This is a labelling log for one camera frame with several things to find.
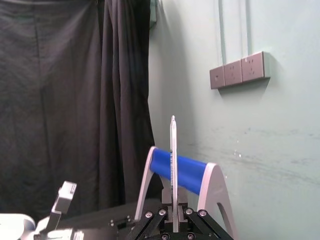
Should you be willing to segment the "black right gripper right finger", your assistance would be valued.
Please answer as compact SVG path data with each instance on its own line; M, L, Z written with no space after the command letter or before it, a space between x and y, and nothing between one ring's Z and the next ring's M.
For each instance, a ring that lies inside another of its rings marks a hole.
M185 189L178 189L179 240L226 240L227 232L206 210L188 207Z

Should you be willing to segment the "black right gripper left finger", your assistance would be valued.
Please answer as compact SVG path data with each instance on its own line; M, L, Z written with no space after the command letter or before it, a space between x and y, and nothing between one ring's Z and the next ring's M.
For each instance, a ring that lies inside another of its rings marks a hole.
M145 204L145 196L140 196L136 207L135 226L127 235L128 240L172 240L173 233L165 231L165 220L169 210L168 205L162 206L158 211L147 210L142 212Z

